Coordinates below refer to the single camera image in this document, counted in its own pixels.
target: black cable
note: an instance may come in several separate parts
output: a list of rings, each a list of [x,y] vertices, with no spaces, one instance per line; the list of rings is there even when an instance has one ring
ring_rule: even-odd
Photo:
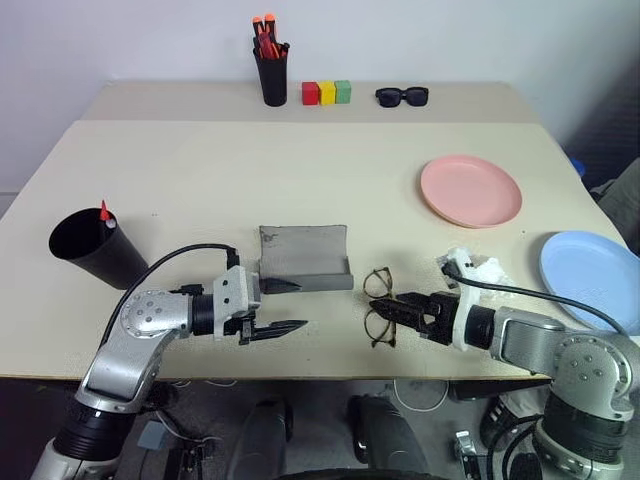
[[[120,314],[120,310],[123,305],[127,302],[129,297],[133,294],[136,288],[138,288],[142,282],[144,282],[149,275],[155,272],[162,264],[171,260],[173,257],[177,257],[178,255],[190,252],[192,250],[204,250],[204,249],[213,249],[213,250],[225,250],[227,252],[227,270],[231,267],[235,267],[240,264],[240,257],[238,256],[238,251],[230,247],[229,245],[225,245],[223,243],[196,243],[194,245],[187,245],[186,247],[179,248],[174,250],[171,253],[168,253],[156,263],[151,265],[138,279],[131,285],[126,292],[120,297],[120,301],[116,305],[116,308],[113,310],[113,313],[109,317],[109,322],[107,323],[107,328],[105,328],[104,333],[102,334],[102,339],[100,340],[100,346],[102,347],[107,340],[109,339],[109,335],[111,334],[111,330],[113,329],[113,325],[116,323],[118,315]]]
[[[138,480],[142,480],[142,472],[144,471],[144,464],[147,462],[147,456],[149,455],[149,450],[144,451],[144,455],[142,455],[142,461],[140,462],[140,468],[138,469]]]
[[[495,283],[486,283],[486,282],[479,282],[477,280],[470,280],[453,271],[454,268],[456,268],[457,270],[457,267],[455,267],[454,264],[447,263],[442,268],[442,273],[444,273],[446,276],[450,277],[451,279],[455,280],[456,282],[464,283],[465,285],[469,285],[470,287],[483,288],[485,290],[497,290],[500,292],[516,293],[518,295],[527,295],[529,297],[542,298],[543,300],[549,300],[550,302],[564,303],[565,305],[570,305],[572,307],[579,308],[580,310],[584,310],[585,312],[589,312],[592,315],[595,315],[596,317],[601,318],[602,320],[607,322],[609,325],[611,325],[621,335],[624,335],[625,337],[629,336],[625,331],[625,329],[618,322],[616,322],[609,315],[607,315],[604,312],[601,312],[597,308],[590,307],[589,305],[578,302],[576,300],[571,300],[570,298],[551,295],[550,293],[536,292],[535,290],[528,290],[526,288],[511,287],[508,285],[498,285]]]
[[[498,432],[491,439],[491,444],[489,444],[489,448],[487,449],[487,480],[493,480],[493,454],[496,450],[496,445],[498,444],[498,440],[500,440],[500,437],[502,437],[509,430],[513,430],[518,425],[528,422],[535,422],[540,418],[542,418],[542,415],[530,415],[528,417],[522,417],[498,430]]]
[[[507,449],[504,452],[504,457],[502,457],[502,478],[503,480],[509,480],[509,460],[511,459],[511,454],[516,449],[516,447],[529,435],[531,435],[536,429],[536,425],[530,425],[526,430],[520,432],[516,438],[514,438]]]
[[[593,474],[593,458],[590,459],[591,460],[591,470],[589,470],[589,475],[587,476],[587,478],[585,480],[590,480],[591,479],[591,475]]]

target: beige tabletop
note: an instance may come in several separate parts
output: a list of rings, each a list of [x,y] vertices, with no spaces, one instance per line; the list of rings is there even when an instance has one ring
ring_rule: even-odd
[[[518,285],[542,289],[538,256],[550,235],[589,230],[622,243],[619,234],[509,87],[433,86],[429,107],[391,112],[375,105],[374,89],[355,84],[351,106],[302,108],[291,98],[292,86],[289,104],[271,109],[248,84],[106,88],[0,221],[0,375],[79,378],[89,366],[121,292],[55,259],[47,241],[61,219],[104,198],[150,262],[207,241],[236,246],[242,263],[255,268],[259,225],[348,226],[353,291],[265,296],[259,322],[305,319],[308,325],[242,347],[232,337],[176,341],[165,354],[165,378],[529,378],[487,352],[463,353],[403,327],[397,348],[372,349],[363,330],[364,276],[388,266],[397,292],[445,290],[434,258],[467,246],[498,257]],[[191,107],[172,110],[181,91]],[[491,105],[474,95],[482,91]],[[194,92],[202,93],[201,105]],[[229,92],[241,99],[238,110]],[[203,105],[217,109],[204,118]],[[434,214],[420,196],[418,177],[426,162],[451,153],[483,157],[511,174],[524,199],[519,215],[473,230]],[[223,270],[221,254],[194,252],[145,285],[209,284]],[[544,301],[484,303],[579,327]]]

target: wire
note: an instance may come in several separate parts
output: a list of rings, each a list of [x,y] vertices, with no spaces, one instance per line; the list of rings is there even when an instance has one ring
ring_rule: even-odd
[[[410,410],[412,412],[418,412],[418,413],[429,413],[429,412],[433,412],[434,410],[437,410],[438,408],[440,408],[440,406],[447,399],[447,395],[449,394],[449,380],[447,380],[446,382],[447,382],[447,386],[444,389],[444,393],[442,394],[442,398],[440,400],[438,400],[432,407],[429,407],[429,408],[416,408],[416,407],[412,407],[411,405],[407,405],[400,398],[400,395],[398,395],[398,383],[396,382],[395,378],[393,379],[393,391],[396,394],[396,398],[398,399],[398,402],[400,402],[400,405],[402,405],[407,410]]]
[[[509,480],[509,460],[511,459],[511,454],[516,449],[516,447],[529,435],[533,433],[536,429],[536,425],[530,425],[523,432],[520,432],[516,438],[509,444],[507,450],[504,452],[504,457],[502,457],[502,478],[503,480]]]
[[[171,253],[168,253],[156,263],[151,265],[147,270],[138,277],[138,279],[124,292],[122,297],[120,297],[120,301],[116,305],[116,308],[113,310],[113,313],[109,317],[109,322],[107,323],[107,328],[105,328],[104,333],[102,334],[102,339],[100,340],[100,346],[103,346],[107,343],[109,339],[109,335],[111,334],[111,330],[113,329],[113,325],[115,325],[118,315],[120,314],[120,310],[123,305],[127,302],[129,297],[133,294],[136,288],[138,288],[142,282],[144,282],[149,275],[155,272],[160,266],[167,261],[171,260],[173,257],[177,257],[180,254],[185,252],[190,252],[192,250],[204,250],[204,249],[213,249],[213,250],[225,250],[227,252],[227,270],[231,267],[235,267],[240,264],[240,257],[238,256],[238,251],[230,247],[229,245],[225,245],[223,243],[196,243],[193,245],[187,245],[186,247],[179,248],[174,250]]]
[[[163,418],[163,416],[161,414],[161,410],[156,410],[156,417],[158,417],[158,420],[160,420],[162,425],[164,425],[164,428],[166,428],[171,435],[173,435],[174,437],[179,438],[181,440],[186,440],[188,442],[193,442],[193,443],[204,443],[207,440],[222,441],[222,438],[214,437],[213,435],[209,435],[209,436],[203,437],[203,438],[191,438],[191,437],[187,437],[185,435],[182,435],[182,434],[178,433],[176,430],[173,429],[173,427],[171,427],[171,425],[169,425],[169,422],[167,422],[167,420],[165,418]]]
[[[522,417],[498,430],[498,432],[491,439],[489,448],[487,448],[487,480],[493,480],[493,454],[496,450],[496,445],[498,444],[498,440],[500,440],[500,437],[502,437],[509,430],[513,430],[518,425],[522,425],[523,423],[528,422],[535,422],[540,418],[542,418],[542,415],[530,415],[528,417]]]
[[[144,464],[147,462],[147,456],[149,456],[149,450],[145,450],[144,455],[142,455],[142,461],[138,469],[138,480],[142,480],[142,472],[144,471]]]
[[[442,268],[442,273],[444,273],[449,278],[455,280],[456,282],[464,283],[465,285],[469,285],[470,287],[483,288],[485,290],[497,290],[499,292],[509,292],[509,293],[515,293],[518,295],[527,295],[529,297],[542,298],[543,300],[549,300],[550,302],[564,303],[565,305],[570,305],[572,307],[579,308],[580,310],[584,310],[585,312],[589,312],[590,314],[601,318],[602,320],[607,322],[609,325],[611,325],[621,335],[624,335],[625,337],[629,336],[625,331],[625,329],[618,322],[616,322],[609,315],[607,315],[604,312],[601,312],[597,308],[593,308],[589,305],[578,302],[576,300],[571,300],[570,298],[551,295],[550,293],[536,292],[535,290],[528,290],[526,288],[511,287],[509,285],[498,285],[495,283],[486,283],[486,282],[479,282],[477,280],[471,280],[469,278],[465,278],[457,274],[455,271],[453,271],[453,268],[455,267],[452,266],[451,263],[447,263]]]
[[[172,382],[171,385],[176,388],[186,388],[191,385],[191,380],[179,380],[177,382]]]
[[[216,387],[228,388],[228,387],[233,387],[236,383],[238,383],[238,381],[233,380],[231,383],[216,383],[216,382],[212,382],[211,380],[205,380],[204,383],[208,383],[209,385],[214,385]]]

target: green block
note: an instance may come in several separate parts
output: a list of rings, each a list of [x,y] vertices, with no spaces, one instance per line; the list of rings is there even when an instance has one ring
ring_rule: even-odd
[[[349,80],[336,80],[336,103],[351,102],[351,83]]]

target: white wall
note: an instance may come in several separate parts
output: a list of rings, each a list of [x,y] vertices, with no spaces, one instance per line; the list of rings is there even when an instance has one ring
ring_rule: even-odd
[[[0,218],[4,215],[4,212],[9,210],[11,203],[15,199],[15,195],[13,194],[0,194]]]
[[[109,79],[254,77],[267,11],[293,79],[506,81],[561,143],[640,54],[638,0],[0,0],[0,192]]]

